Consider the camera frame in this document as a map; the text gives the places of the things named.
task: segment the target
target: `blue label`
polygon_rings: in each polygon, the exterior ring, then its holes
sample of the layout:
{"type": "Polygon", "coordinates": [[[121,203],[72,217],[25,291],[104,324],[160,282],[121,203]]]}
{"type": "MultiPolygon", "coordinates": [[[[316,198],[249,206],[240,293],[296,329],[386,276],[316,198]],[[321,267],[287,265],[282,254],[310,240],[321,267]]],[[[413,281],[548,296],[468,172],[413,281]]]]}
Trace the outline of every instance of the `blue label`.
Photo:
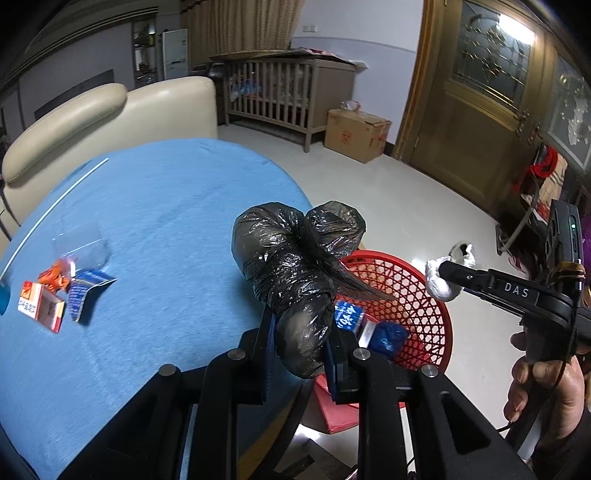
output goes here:
{"type": "Polygon", "coordinates": [[[335,322],[337,327],[357,331],[363,318],[363,308],[355,306],[344,300],[339,300],[335,304],[335,322]]]}
{"type": "Polygon", "coordinates": [[[68,308],[75,322],[80,320],[84,300],[91,288],[100,287],[114,282],[116,279],[98,270],[82,270],[72,280],[68,292],[68,308]]]}

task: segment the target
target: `white stick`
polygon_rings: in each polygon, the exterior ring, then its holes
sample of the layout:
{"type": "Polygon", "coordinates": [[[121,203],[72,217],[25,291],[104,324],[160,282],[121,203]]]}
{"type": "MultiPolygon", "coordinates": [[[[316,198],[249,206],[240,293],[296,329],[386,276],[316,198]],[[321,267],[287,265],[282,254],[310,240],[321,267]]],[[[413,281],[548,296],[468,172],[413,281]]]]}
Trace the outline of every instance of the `white stick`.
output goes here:
{"type": "Polygon", "coordinates": [[[66,195],[68,195],[68,193],[70,193],[72,190],[74,190],[74,188],[82,181],[84,180],[88,175],[90,175],[92,172],[94,172],[97,168],[99,168],[103,163],[105,163],[107,160],[109,160],[109,157],[107,157],[106,159],[102,160],[101,162],[99,162],[97,165],[95,165],[94,167],[92,167],[89,171],[87,171],[84,175],[82,175],[78,180],[76,180],[74,182],[74,185],[72,185],[69,189],[67,189],[64,193],[62,193],[60,195],[60,197],[53,202],[53,205],[51,205],[47,211],[41,215],[41,218],[39,218],[39,220],[37,221],[37,223],[35,223],[35,225],[33,225],[33,228],[31,228],[29,230],[29,233],[26,234],[25,238],[22,239],[22,242],[20,243],[20,245],[17,247],[17,249],[14,251],[14,253],[12,254],[12,256],[10,257],[10,260],[8,260],[8,263],[6,264],[6,267],[4,267],[4,270],[2,271],[2,274],[0,274],[0,281],[2,281],[4,279],[4,275],[6,275],[6,272],[8,271],[8,269],[10,268],[10,265],[12,265],[13,260],[15,259],[15,257],[18,255],[18,253],[21,251],[22,246],[25,244],[25,242],[29,239],[29,237],[33,234],[33,232],[35,231],[35,228],[37,228],[41,222],[45,219],[45,217],[47,215],[49,215],[49,212],[51,212],[58,203],[60,203],[65,197],[66,195]]]}

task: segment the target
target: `blue tablecloth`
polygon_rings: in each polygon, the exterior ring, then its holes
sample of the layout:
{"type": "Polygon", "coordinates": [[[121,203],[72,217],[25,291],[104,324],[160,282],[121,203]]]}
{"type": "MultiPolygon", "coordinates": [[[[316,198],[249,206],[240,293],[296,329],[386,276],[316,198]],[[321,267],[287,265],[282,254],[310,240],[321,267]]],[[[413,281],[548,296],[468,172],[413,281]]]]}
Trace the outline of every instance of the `blue tablecloth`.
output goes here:
{"type": "MultiPolygon", "coordinates": [[[[218,140],[164,141],[106,157],[42,221],[4,279],[11,299],[0,317],[0,423],[42,480],[56,478],[160,365],[201,367],[258,326],[262,305],[230,251],[233,222],[264,202],[310,207],[273,162],[218,140]],[[73,323],[66,310],[55,335],[17,312],[20,288],[55,260],[52,238],[87,222],[108,241],[104,270],[117,281],[88,325],[73,323]]],[[[47,196],[0,268],[48,207],[103,158],[47,196]]],[[[299,386],[275,359],[268,402],[242,409],[240,452],[299,386]]]]}

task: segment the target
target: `tiled floor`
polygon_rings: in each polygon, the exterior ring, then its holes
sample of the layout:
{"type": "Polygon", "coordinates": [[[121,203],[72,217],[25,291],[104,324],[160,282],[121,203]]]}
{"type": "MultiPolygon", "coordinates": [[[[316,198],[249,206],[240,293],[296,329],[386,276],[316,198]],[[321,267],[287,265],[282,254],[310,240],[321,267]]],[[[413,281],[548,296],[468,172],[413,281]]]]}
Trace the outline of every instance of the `tiled floor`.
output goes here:
{"type": "MultiPolygon", "coordinates": [[[[367,222],[367,249],[387,252],[415,266],[446,255],[459,240],[475,246],[478,267],[519,274],[495,248],[495,222],[470,202],[408,165],[382,155],[368,164],[312,145],[309,154],[293,142],[248,128],[219,128],[219,138],[248,147],[280,165],[312,205],[328,200],[357,208],[367,222]]],[[[518,319],[467,293],[448,305],[453,325],[452,359],[446,374],[496,426],[520,354],[509,344],[518,319]]],[[[304,428],[348,465],[356,463],[356,429],[323,435],[304,428]]]]}

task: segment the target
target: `blue snack package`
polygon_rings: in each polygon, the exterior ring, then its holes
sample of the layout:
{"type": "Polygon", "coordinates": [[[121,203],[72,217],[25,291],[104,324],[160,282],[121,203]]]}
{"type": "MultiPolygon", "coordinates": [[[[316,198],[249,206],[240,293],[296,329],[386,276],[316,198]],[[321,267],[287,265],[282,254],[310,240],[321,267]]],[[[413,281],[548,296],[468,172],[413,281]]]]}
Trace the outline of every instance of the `blue snack package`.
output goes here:
{"type": "Polygon", "coordinates": [[[99,270],[81,270],[72,279],[70,290],[68,292],[67,305],[72,315],[72,320],[80,321],[82,310],[88,292],[96,287],[103,287],[112,283],[116,278],[107,275],[99,270]]]}
{"type": "Polygon", "coordinates": [[[363,308],[344,300],[335,303],[335,322],[337,327],[351,330],[357,334],[363,320],[363,308]]]}
{"type": "Polygon", "coordinates": [[[393,359],[408,338],[408,331],[395,322],[379,322],[368,348],[393,359]]]}

